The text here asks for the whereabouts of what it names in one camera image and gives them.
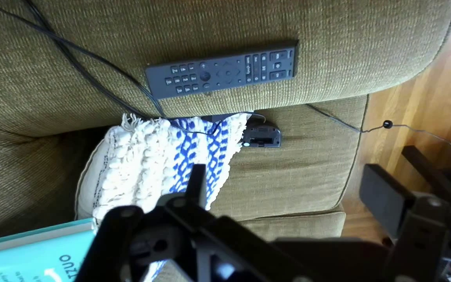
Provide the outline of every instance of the white knit blanket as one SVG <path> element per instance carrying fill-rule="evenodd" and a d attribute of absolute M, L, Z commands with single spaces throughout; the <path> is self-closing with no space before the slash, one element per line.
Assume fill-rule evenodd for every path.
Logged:
<path fill-rule="evenodd" d="M 195 162 L 207 164 L 207 208 L 229 176 L 229 162 L 240 151 L 249 114 L 213 123 L 201 117 L 141 120 L 124 115 L 96 147 L 82 172 L 76 211 L 104 219 L 119 205 L 140 205 L 149 212 L 160 195 L 187 189 Z M 154 278 L 162 263 L 154 263 Z"/>

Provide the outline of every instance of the wooden floor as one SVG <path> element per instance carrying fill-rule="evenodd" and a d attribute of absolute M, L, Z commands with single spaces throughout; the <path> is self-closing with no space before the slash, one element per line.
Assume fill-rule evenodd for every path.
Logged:
<path fill-rule="evenodd" d="M 415 79 L 372 95 L 365 128 L 381 125 L 384 118 L 434 131 L 451 140 L 451 35 L 436 62 Z M 359 200 L 359 184 L 365 162 L 378 162 L 404 186 L 428 189 L 422 176 L 401 156 L 406 143 L 415 143 L 440 167 L 451 164 L 451 148 L 426 134 L 406 128 L 379 129 L 364 134 L 357 162 L 343 198 L 348 220 L 345 236 L 381 239 L 383 230 Z"/>

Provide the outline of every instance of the book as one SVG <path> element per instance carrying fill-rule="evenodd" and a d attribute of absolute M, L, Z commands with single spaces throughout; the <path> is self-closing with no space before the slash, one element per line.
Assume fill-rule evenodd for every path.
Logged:
<path fill-rule="evenodd" d="M 0 282 L 74 280 L 96 236 L 80 219 L 0 237 Z"/>

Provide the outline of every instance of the cord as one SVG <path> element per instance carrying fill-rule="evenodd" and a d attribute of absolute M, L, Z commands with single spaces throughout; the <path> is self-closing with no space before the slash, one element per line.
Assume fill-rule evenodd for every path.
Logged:
<path fill-rule="evenodd" d="M 11 12 L 7 10 L 0 6 L 0 12 L 25 23 L 27 26 L 49 35 L 51 38 L 54 38 L 55 45 L 60 48 L 60 51 L 68 57 L 68 60 L 94 85 L 98 87 L 108 100 L 121 104 L 123 107 L 126 107 L 130 112 L 135 112 L 138 115 L 146 115 L 145 112 L 141 112 L 138 107 L 135 107 L 134 104 L 130 104 L 129 101 L 119 98 L 115 92 L 112 92 L 108 87 L 105 87 L 77 57 L 76 54 L 71 51 L 71 48 L 85 53 L 101 62 L 104 62 L 105 65 L 112 67 L 113 70 L 116 70 L 118 73 L 121 73 L 123 76 L 126 76 L 132 84 L 135 84 L 143 93 L 146 93 L 154 106 L 157 107 L 157 111 L 160 112 L 162 117 L 165 117 L 165 111 L 162 103 L 151 93 L 151 90 L 148 87 L 145 87 L 134 75 L 130 75 L 129 71 L 123 70 L 119 65 L 116 65 L 115 62 L 105 59 L 104 56 L 93 53 L 62 35 L 58 35 L 55 32 L 55 29 L 52 28 L 52 24 L 49 23 L 49 20 L 44 17 L 44 13 L 40 10 L 40 7 L 32 1 L 32 0 L 22 0 L 22 2 L 25 4 L 25 7 L 33 13 L 33 17 L 40 21 L 40 24 Z"/>
<path fill-rule="evenodd" d="M 431 136 L 431 137 L 434 137 L 434 139 L 437 139 L 437 140 L 440 140 L 440 142 L 445 142 L 445 143 L 451 148 L 451 140 L 448 140 L 448 139 L 442 137 L 440 134 L 437 134 L 437 132 L 434 132 L 434 131 L 430 131 L 430 129 L 414 128 L 414 126 L 411 126 L 411 125 L 408 125 L 408 123 L 395 123 L 395 122 L 392 122 L 392 120 L 389 120 L 389 118 L 386 118 L 386 120 L 383 122 L 383 125 L 379 125 L 379 126 L 362 128 L 362 126 L 356 126 L 356 125 L 353 125 L 353 123 L 340 118 L 339 115 L 336 115 L 336 114 L 334 114 L 332 111 L 329 111 L 329 109 L 323 109 L 323 107 L 318 107 L 318 106 L 311 104 L 311 103 L 307 103 L 307 106 L 312 107 L 312 109 L 315 109 L 317 112 L 320 112 L 320 114 L 323 114 L 323 115 L 326 115 L 326 117 L 339 122 L 340 125 L 343 125 L 343 126 L 347 126 L 347 128 L 350 128 L 350 129 L 353 129 L 353 131 L 362 132 L 362 134 L 373 132 L 373 131 L 383 129 L 383 128 L 408 128 L 408 129 L 412 131 L 412 132 L 426 134 L 426 136 Z"/>

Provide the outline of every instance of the couch cushion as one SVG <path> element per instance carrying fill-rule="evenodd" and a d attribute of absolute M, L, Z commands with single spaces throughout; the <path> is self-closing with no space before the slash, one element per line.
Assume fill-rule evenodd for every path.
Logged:
<path fill-rule="evenodd" d="M 267 241 L 276 237 L 328 237 L 340 236 L 347 212 L 342 209 L 315 214 L 295 214 L 282 217 L 262 217 L 243 222 L 245 226 Z M 157 280 L 185 280 L 173 263 L 166 263 Z"/>
<path fill-rule="evenodd" d="M 21 1 L 0 1 L 29 15 Z M 423 70 L 451 24 L 451 0 L 38 1 L 60 34 L 143 79 L 148 62 L 300 38 L 298 75 L 213 95 L 162 100 L 170 115 L 235 112 L 376 92 Z M 101 81 L 146 112 L 149 98 L 80 54 Z M 121 109 L 54 42 L 0 13 L 0 128 L 30 136 L 118 123 Z"/>
<path fill-rule="evenodd" d="M 90 153 L 87 139 L 57 136 L 16 140 L 4 134 L 0 234 L 74 219 L 76 183 Z"/>
<path fill-rule="evenodd" d="M 318 103 L 361 126 L 367 96 Z M 260 111 L 284 132 L 281 148 L 243 148 L 212 205 L 237 219 L 334 208 L 343 195 L 361 134 L 306 104 Z"/>

